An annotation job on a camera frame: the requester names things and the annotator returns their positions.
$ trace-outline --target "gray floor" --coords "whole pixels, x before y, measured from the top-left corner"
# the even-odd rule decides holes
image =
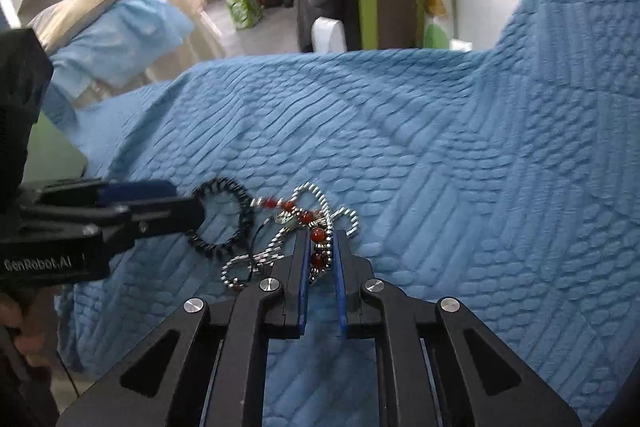
[[[222,33],[228,57],[299,52],[293,8],[266,9],[262,20],[248,30],[234,28],[224,0],[209,0],[206,12]]]

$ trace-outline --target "metal bolt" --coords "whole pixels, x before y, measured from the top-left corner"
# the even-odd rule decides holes
[[[100,232],[100,228],[98,225],[94,225],[94,223],[89,223],[82,227],[82,235],[97,235]]]
[[[273,277],[267,277],[267,279],[260,281],[260,289],[264,292],[274,292],[278,288],[280,288],[280,281]]]
[[[385,283],[383,283],[380,279],[369,279],[366,283],[364,283],[364,289],[372,293],[382,292],[382,290],[385,289]]]
[[[446,312],[453,313],[460,309],[460,303],[453,297],[445,297],[440,301],[440,307]]]
[[[203,308],[204,302],[202,301],[202,299],[198,299],[197,297],[189,299],[184,303],[184,311],[186,311],[187,313],[198,313]]]

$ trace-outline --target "silver bead chain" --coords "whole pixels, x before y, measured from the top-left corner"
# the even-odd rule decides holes
[[[333,240],[334,240],[334,221],[341,216],[346,216],[351,221],[351,228],[347,231],[347,237],[351,237],[358,231],[358,214],[356,214],[355,210],[351,210],[346,206],[341,206],[335,212],[332,212],[331,207],[324,195],[324,192],[320,190],[316,184],[306,182],[305,184],[296,187],[293,191],[292,196],[289,200],[278,200],[278,206],[280,206],[284,201],[297,201],[301,194],[304,192],[309,192],[313,197],[318,200],[320,204],[320,209],[314,211],[317,219],[313,220],[309,223],[309,227],[321,227],[326,232],[326,238],[322,243],[316,243],[314,248],[316,251],[322,251],[322,253],[326,256],[326,264],[323,268],[317,268],[312,266],[309,272],[309,282],[313,283],[322,275],[327,273],[332,266],[334,252],[333,252]],[[251,202],[251,206],[260,208],[262,205],[262,198],[254,198]],[[293,212],[287,212],[285,210],[279,211],[279,213],[274,218],[275,222],[282,225],[281,229],[276,232],[276,235],[273,236],[273,239],[260,253],[254,255],[254,267],[253,272],[262,271],[265,267],[273,266],[273,263],[278,259],[282,259],[285,255],[282,253],[282,246],[284,241],[289,235],[290,232],[293,232],[295,229],[299,228],[299,216],[302,212],[304,212],[304,208],[296,207]],[[231,259],[225,266],[222,267],[221,277],[220,279],[225,284],[225,286],[232,290],[241,290],[244,288],[245,283],[238,279],[238,277],[229,277],[229,270],[237,264],[244,264],[251,268],[251,262],[248,254],[237,255],[233,259]]]

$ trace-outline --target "black hair tie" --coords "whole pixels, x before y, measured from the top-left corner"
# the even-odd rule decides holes
[[[251,206],[252,197],[247,193],[246,189],[238,182],[223,177],[216,177],[208,182],[204,182],[200,187],[193,191],[193,196],[203,201],[209,195],[221,194],[228,192],[233,195],[240,206],[238,216],[238,229],[229,239],[219,245],[208,243],[200,237],[197,230],[190,230],[189,244],[198,252],[203,253],[209,259],[215,255],[222,259],[223,255],[232,255],[236,248],[246,249],[249,244],[249,237],[254,228],[255,215]]]

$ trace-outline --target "textured blue fabric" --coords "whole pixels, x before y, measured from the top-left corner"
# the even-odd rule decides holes
[[[193,29],[193,22],[165,0],[119,0],[51,55],[51,83],[69,100],[94,78],[120,88],[180,46]]]
[[[639,42],[640,0],[523,0],[488,52],[209,62],[70,135],[119,180],[318,183],[380,277],[458,296],[590,425],[640,355]],[[205,235],[232,211],[212,202]],[[60,299],[65,360],[103,374],[185,299],[226,296],[219,272],[183,237],[140,242]],[[330,278],[268,363],[265,425],[377,424],[372,344],[340,336]]]

